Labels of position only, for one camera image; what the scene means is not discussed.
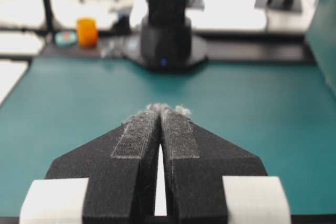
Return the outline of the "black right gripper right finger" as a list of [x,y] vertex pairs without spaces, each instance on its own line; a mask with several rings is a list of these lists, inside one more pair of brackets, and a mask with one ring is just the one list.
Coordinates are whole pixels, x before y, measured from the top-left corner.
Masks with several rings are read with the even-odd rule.
[[261,159],[171,110],[161,113],[168,213],[178,223],[290,223]]

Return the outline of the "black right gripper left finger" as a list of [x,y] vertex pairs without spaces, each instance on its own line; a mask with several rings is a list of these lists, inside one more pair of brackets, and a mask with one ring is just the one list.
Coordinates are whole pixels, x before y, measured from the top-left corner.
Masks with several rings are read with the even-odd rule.
[[154,214],[160,115],[143,111],[54,159],[20,223],[138,223]]

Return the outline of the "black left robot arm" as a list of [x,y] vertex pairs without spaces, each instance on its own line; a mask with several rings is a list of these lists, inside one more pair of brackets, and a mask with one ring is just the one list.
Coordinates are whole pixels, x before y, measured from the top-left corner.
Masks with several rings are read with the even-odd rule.
[[[142,19],[140,59],[151,68],[182,69],[192,56],[188,0],[148,0]],[[44,179],[32,182],[20,223],[132,223],[155,207],[159,106],[57,157]]]

